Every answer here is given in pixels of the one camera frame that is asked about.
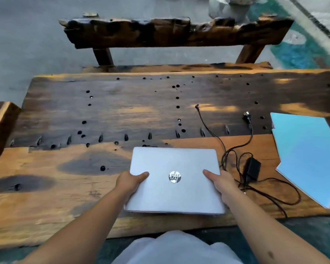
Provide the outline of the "person's right hand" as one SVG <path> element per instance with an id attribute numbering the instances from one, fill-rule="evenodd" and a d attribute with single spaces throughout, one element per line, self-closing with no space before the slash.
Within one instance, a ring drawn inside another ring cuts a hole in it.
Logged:
<path id="1" fill-rule="evenodd" d="M 238 194 L 241 193 L 232 175 L 224 170 L 220 171 L 220 179 L 214 183 L 216 190 L 220 193 L 223 203 L 231 208 Z"/>

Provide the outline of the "light blue notebook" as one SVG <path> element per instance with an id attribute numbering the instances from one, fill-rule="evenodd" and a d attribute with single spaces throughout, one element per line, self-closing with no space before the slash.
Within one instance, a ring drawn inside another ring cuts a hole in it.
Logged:
<path id="1" fill-rule="evenodd" d="M 270 113 L 280 164 L 276 171 L 330 209 L 330 127 L 325 118 Z"/>

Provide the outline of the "person's left forearm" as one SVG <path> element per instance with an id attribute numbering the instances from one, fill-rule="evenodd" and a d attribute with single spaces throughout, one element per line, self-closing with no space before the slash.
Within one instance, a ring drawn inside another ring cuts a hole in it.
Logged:
<path id="1" fill-rule="evenodd" d="M 97 204 L 71 221 L 20 264 L 87 264 L 99 253 L 135 188 L 116 186 Z"/>

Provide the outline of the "silver laptop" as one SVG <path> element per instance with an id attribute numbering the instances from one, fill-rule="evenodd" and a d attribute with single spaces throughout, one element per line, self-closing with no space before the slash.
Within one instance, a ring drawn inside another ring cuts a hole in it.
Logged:
<path id="1" fill-rule="evenodd" d="M 149 172 L 124 209 L 141 213 L 225 214 L 225 205 L 206 169 L 219 174 L 215 149 L 134 147 L 132 175 Z"/>

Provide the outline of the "dark wooden bench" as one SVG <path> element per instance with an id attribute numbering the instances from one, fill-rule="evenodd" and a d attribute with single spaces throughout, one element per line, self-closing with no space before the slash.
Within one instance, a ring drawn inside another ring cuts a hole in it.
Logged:
<path id="1" fill-rule="evenodd" d="M 267 70 L 269 62 L 255 63 L 267 45 L 278 45 L 293 25 L 289 17 L 261 16 L 255 22 L 236 23 L 233 18 L 215 18 L 192 23 L 190 18 L 150 20 L 110 19 L 83 16 L 59 20 L 76 49 L 92 48 L 98 67 L 84 72 L 184 72 L 219 70 Z M 119 65 L 113 63 L 110 48 L 222 47 L 242 45 L 235 63 L 192 65 Z"/>

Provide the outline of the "person's right forearm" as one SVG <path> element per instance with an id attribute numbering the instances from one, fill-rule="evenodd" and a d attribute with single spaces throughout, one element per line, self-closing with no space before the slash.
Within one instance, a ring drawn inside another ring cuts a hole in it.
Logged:
<path id="1" fill-rule="evenodd" d="M 296 235 L 237 188 L 222 200 L 260 264 L 330 264 L 330 259 Z"/>

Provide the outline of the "person's white clothing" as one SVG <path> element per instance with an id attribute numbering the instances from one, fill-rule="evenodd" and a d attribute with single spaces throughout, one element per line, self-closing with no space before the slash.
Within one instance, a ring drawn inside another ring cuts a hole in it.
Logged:
<path id="1" fill-rule="evenodd" d="M 222 242 L 207 244 L 183 231 L 134 240 L 111 264 L 243 264 Z"/>

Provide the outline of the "grey stone object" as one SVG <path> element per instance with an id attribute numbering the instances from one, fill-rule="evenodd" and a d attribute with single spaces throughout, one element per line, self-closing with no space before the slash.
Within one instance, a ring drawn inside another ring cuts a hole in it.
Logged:
<path id="1" fill-rule="evenodd" d="M 247 23 L 248 11 L 254 4 L 264 4 L 267 0 L 209 0 L 208 15 L 211 19 L 233 18 L 238 23 Z"/>

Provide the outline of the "person's left hand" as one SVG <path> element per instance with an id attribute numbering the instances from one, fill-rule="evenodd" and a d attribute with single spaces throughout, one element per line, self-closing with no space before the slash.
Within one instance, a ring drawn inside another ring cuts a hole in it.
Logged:
<path id="1" fill-rule="evenodd" d="M 137 190 L 142 182 L 134 182 L 129 171 L 122 172 L 116 180 L 115 189 L 127 199 Z"/>

